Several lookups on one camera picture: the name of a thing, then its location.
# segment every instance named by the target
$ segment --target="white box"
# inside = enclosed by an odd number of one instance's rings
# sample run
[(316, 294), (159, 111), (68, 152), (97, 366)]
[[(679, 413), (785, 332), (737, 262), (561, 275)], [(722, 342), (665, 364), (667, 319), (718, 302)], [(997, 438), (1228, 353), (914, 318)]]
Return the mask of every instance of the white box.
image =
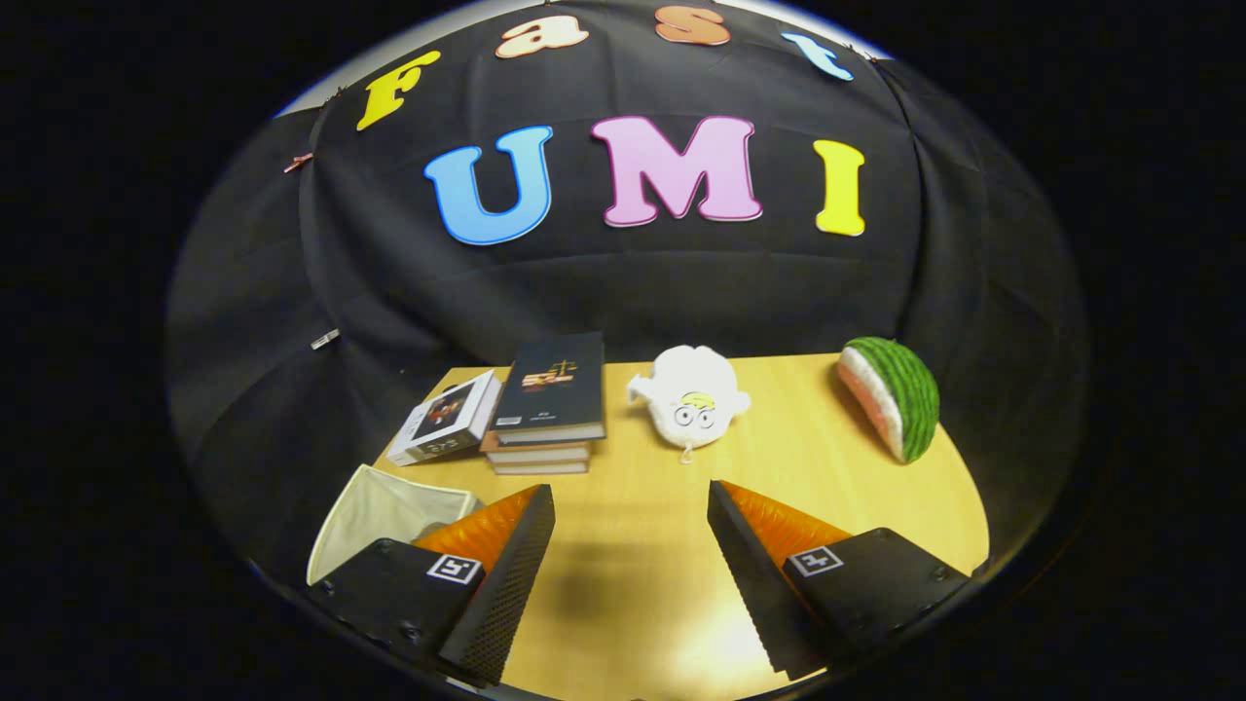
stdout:
[(411, 466), (480, 445), (493, 416), (502, 381), (493, 371), (472, 379), (411, 411), (386, 458)]

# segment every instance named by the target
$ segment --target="screw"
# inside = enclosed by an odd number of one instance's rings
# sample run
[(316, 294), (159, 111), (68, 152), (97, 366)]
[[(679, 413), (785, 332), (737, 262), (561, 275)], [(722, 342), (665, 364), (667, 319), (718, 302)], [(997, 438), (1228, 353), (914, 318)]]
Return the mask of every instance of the screw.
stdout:
[(852, 628), (855, 628), (857, 630), (865, 630), (865, 626), (868, 623), (870, 623), (870, 616), (862, 614), (861, 611), (850, 611), (849, 613), (849, 624)]
[(419, 642), (422, 634), (420, 629), (415, 628), (410, 621), (400, 621), (397, 624), (397, 630), (402, 634), (402, 637), (410, 640), (411, 642)]

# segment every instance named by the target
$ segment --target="watermelon slice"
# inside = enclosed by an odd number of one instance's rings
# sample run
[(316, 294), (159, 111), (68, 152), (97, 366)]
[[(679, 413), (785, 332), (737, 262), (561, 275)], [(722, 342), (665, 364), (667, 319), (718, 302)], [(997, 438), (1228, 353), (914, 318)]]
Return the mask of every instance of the watermelon slice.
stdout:
[(520, 517), (540, 487), (538, 484), (516, 492), (475, 514), (411, 542), (411, 545), (444, 555), (480, 560), (485, 573), (492, 573), (502, 549), (511, 539), (511, 533), (515, 532), (515, 525), (520, 523)]
[(839, 375), (901, 463), (922, 457), (938, 426), (934, 376), (908, 347), (873, 335), (844, 345)]

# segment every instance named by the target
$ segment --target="wooden table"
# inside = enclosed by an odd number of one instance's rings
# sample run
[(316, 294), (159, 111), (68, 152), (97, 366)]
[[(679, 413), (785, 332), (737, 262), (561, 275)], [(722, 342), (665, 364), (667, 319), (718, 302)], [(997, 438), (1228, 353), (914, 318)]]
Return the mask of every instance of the wooden table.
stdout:
[[(938, 427), (930, 451), (897, 464), (834, 371), (837, 354), (733, 360), (753, 407), (679, 464), (627, 383), (652, 364), (604, 370), (608, 438), (588, 474), (495, 476), (483, 456), (375, 467), (467, 489), (486, 503), (532, 484), (553, 491), (557, 523), (502, 682), (564, 700), (739, 699), (789, 685), (761, 642), (705, 520), (725, 479), (849, 533), (890, 527), (968, 574), (987, 558), (982, 502)], [(487, 369), (455, 369), (434, 390)], [(505, 380), (508, 369), (496, 369)]]

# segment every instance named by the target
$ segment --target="stack of books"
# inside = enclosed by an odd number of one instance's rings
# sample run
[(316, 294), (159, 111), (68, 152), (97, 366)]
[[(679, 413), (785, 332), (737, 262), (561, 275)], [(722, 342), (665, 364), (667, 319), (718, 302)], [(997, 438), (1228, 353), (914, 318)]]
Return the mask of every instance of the stack of books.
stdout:
[(520, 346), (481, 452), (497, 474), (588, 472), (589, 442), (606, 438), (601, 331)]

